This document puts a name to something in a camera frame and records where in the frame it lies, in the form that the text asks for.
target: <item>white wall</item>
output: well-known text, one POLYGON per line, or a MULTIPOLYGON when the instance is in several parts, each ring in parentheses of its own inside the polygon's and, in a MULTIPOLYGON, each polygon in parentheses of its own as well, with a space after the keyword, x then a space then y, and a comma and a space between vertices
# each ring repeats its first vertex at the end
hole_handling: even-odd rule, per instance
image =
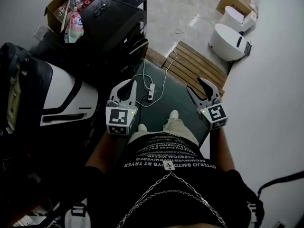
POLYGON ((33 37, 39 25, 47 25, 45 7, 52 0, 0 0, 0 47, 12 42, 30 49, 38 40, 33 37))
MULTIPOLYGON (((235 64, 223 97, 225 133, 244 182, 264 183, 304 170, 304 0, 261 0, 248 58, 235 64)), ((304 179, 264 189, 263 228, 304 214, 304 179)))

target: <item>snack bag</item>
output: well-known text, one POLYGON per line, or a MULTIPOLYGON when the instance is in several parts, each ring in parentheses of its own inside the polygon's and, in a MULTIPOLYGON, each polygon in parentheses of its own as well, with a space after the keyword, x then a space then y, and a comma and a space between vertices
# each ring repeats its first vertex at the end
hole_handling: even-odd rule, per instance
POLYGON ((65 42, 75 43, 84 34, 84 27, 82 26, 82 19, 77 11, 77 7, 74 8, 74 13, 71 16, 69 25, 65 32, 65 42))

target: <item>power cord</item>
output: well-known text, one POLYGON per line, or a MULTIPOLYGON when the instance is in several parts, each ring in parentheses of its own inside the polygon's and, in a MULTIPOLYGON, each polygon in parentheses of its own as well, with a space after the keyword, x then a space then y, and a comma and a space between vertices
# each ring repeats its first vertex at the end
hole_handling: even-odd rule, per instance
POLYGON ((150 75, 147 75, 147 74, 136 74, 136 75, 133 76, 132 79, 134 79, 134 77, 136 77, 136 76, 142 76, 142 77, 143 77, 144 85, 146 86, 147 89, 150 89, 150 88, 148 88, 148 86, 146 85, 146 83, 145 83, 145 81, 144 81, 144 77, 146 76, 146 77, 149 77, 149 78, 151 79, 151 84, 153 84, 153 80, 152 80, 152 78, 150 77, 150 75))
POLYGON ((133 67, 134 67, 134 69, 131 69, 131 70, 125 70, 124 72, 133 72, 133 71, 135 72, 135 71, 136 71, 136 69, 138 69, 140 65, 141 65, 141 64, 139 64, 139 65, 137 65, 137 66, 130 65, 130 66, 133 66, 133 67))
MULTIPOLYGON (((175 43, 171 46, 171 52, 174 52, 175 55, 176 55, 176 57, 175 57, 175 59, 170 63, 169 67, 167 68, 167 70, 166 70, 166 72, 165 72, 165 78, 164 78, 164 81, 163 81, 163 84, 162 84, 161 96, 160 96, 156 101, 154 101, 152 104, 150 104, 150 105, 142 105, 142 102, 136 101, 136 102, 137 102, 138 104, 140 104, 142 107, 150 107, 150 106, 154 105, 156 102, 158 102, 158 101, 162 98, 163 91, 164 91, 164 88, 165 88, 165 82, 166 82, 166 78, 167 78, 167 72, 168 72, 168 70, 170 69, 172 63, 175 62, 176 59, 177 59, 177 53, 176 53, 176 51, 174 50, 175 45, 177 45, 177 44, 182 40, 183 34, 186 32, 186 29, 187 29, 187 23, 188 23, 190 20, 192 20, 192 19, 203 19, 203 20, 209 22, 211 25, 214 25, 210 20, 208 20, 208 19, 206 19, 206 18, 202 18, 202 17, 193 17, 193 18, 188 19, 188 20, 186 21, 186 23, 184 24, 184 25, 185 25, 184 31, 181 31, 180 29, 176 29, 176 30, 174 31, 175 34, 181 34, 181 37, 180 37, 180 40, 179 40, 178 42, 175 42, 175 43)), ((144 74, 144 67, 145 67, 145 63, 144 63, 144 60, 143 60, 143 71, 142 71, 143 83, 144 83, 144 86, 145 86, 147 89, 150 89, 150 88, 148 88, 148 86, 146 85, 145 80, 144 80, 144 77, 145 77, 145 76, 148 76, 148 77, 151 79, 151 81, 152 81, 152 78, 151 78, 149 75, 145 75, 145 74, 144 74)))
POLYGON ((141 102, 140 102, 140 107, 139 107, 139 122, 138 122, 138 125, 139 124, 141 124, 141 117, 142 117, 142 101, 143 101, 143 99, 145 98, 145 97, 148 97, 149 95, 145 95, 145 96, 143 96, 142 97, 142 99, 141 99, 141 102))
POLYGON ((294 180, 298 180, 298 179, 302 179, 302 178, 304 178, 304 171, 300 171, 295 174, 291 174, 289 176, 284 176, 284 177, 280 177, 280 178, 274 179, 272 181, 269 181, 258 189, 257 197, 260 198, 261 192, 264 188, 267 188, 267 187, 272 186, 277 183, 289 182, 289 181, 294 181, 294 180))

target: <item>tiled floor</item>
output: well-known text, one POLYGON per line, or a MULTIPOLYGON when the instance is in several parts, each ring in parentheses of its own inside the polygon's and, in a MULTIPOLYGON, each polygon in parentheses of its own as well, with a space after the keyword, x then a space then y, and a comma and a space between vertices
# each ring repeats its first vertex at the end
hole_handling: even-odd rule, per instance
MULTIPOLYGON (((207 18, 213 24, 219 22, 221 14, 216 10, 220 0, 148 0, 149 47, 167 57, 171 46, 181 38, 176 29, 184 31, 185 22, 193 17, 207 18)), ((228 64, 219 59, 209 48, 208 41, 213 25, 203 19, 188 22, 182 41, 207 57, 225 73, 228 64)))

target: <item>black cable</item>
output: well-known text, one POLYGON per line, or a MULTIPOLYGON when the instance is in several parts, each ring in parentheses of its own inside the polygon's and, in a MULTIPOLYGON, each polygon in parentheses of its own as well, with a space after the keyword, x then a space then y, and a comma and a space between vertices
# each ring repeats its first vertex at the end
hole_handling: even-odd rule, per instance
POLYGON ((143 96, 142 99, 141 99, 141 104, 140 104, 140 106, 139 106, 139 122, 138 122, 138 125, 141 124, 142 102, 143 102, 143 99, 144 99, 145 97, 148 97, 148 96, 149 96, 149 95, 145 95, 145 96, 143 96))
POLYGON ((138 66, 134 66, 134 65, 130 65, 130 66, 133 66, 134 67, 134 69, 132 69, 132 70, 125 70, 124 72, 132 72, 132 71, 136 71, 136 69, 138 69, 139 68, 139 66, 140 65, 138 65, 138 66))
POLYGON ((274 179, 272 181, 269 181, 269 182, 265 183, 262 187, 259 188, 259 190, 257 191, 257 197, 260 198, 261 192, 264 188, 267 188, 267 187, 272 186, 277 183, 294 181, 294 180, 298 180, 301 178, 304 178, 304 171, 300 171, 300 172, 297 172, 297 173, 289 175, 289 176, 280 177, 280 178, 274 179))

